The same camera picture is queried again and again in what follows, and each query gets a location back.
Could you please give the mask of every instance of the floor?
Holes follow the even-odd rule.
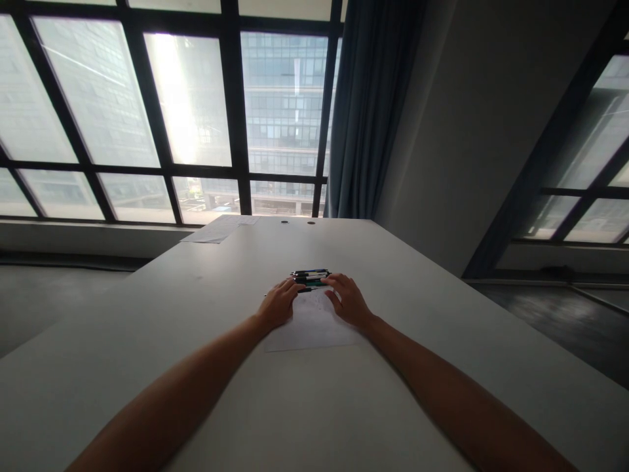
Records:
[[[0,357],[127,276],[129,272],[0,265]]]
[[[569,288],[472,285],[511,314],[629,389],[629,315]],[[629,291],[589,290],[629,309]]]

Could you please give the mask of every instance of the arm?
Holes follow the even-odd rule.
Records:
[[[157,470],[209,415],[249,352],[292,316],[302,288],[292,279],[277,284],[255,315],[186,357],[124,407],[67,472]]]
[[[425,411],[483,471],[574,471],[533,428],[474,380],[375,316],[353,279],[323,280],[336,313],[356,326],[402,373]]]

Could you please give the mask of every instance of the glass pane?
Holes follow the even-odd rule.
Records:
[[[0,15],[0,141],[11,159],[77,158],[13,19]]]
[[[241,33],[249,170],[314,176],[328,38]]]
[[[221,0],[129,0],[131,8],[220,13]]]
[[[207,224],[222,214],[240,214],[238,181],[173,177],[185,224]]]
[[[629,226],[629,200],[598,199],[566,241],[615,243]]]
[[[611,181],[613,187],[629,187],[629,163],[627,163],[618,175]]]
[[[105,219],[82,172],[23,169],[20,174],[46,216],[82,220]]]
[[[577,116],[546,183],[587,188],[629,136],[629,56],[614,56]]]
[[[8,169],[0,168],[0,214],[37,216]]]
[[[83,5],[116,5],[116,0],[38,0],[55,3],[80,3]]]
[[[172,158],[231,166],[218,39],[145,34]]]
[[[516,236],[528,239],[550,239],[578,201],[579,197],[557,195],[537,197],[528,221]]]
[[[251,181],[254,215],[312,216],[314,196],[314,184]]]
[[[341,46],[343,38],[339,39],[336,47],[336,61],[334,62],[334,83],[332,84],[332,102],[330,103],[330,122],[328,123],[328,141],[326,142],[326,160],[323,163],[323,175],[327,177],[330,173],[330,140],[332,139],[332,118],[334,117],[334,103],[336,99],[336,81],[339,78],[339,62],[341,60]]]
[[[36,18],[35,26],[92,161],[159,167],[120,23]]]
[[[116,219],[155,223],[175,222],[162,176],[99,175]]]
[[[328,185],[323,184],[321,186],[321,199],[319,200],[319,218],[323,218],[323,210],[326,207],[326,192],[328,191]]]
[[[332,0],[238,0],[238,11],[244,16],[330,21],[331,9]]]

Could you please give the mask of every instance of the gray curtain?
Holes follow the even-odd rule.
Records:
[[[372,218],[415,59],[424,0],[349,0],[325,215]]]

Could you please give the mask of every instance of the sheet of paper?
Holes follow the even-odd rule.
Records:
[[[325,290],[313,290],[297,295],[293,319],[268,335],[265,351],[356,344],[360,339],[358,331],[334,313]]]
[[[251,215],[221,215],[181,241],[185,243],[220,244],[238,226],[256,224],[259,219],[259,216]]]

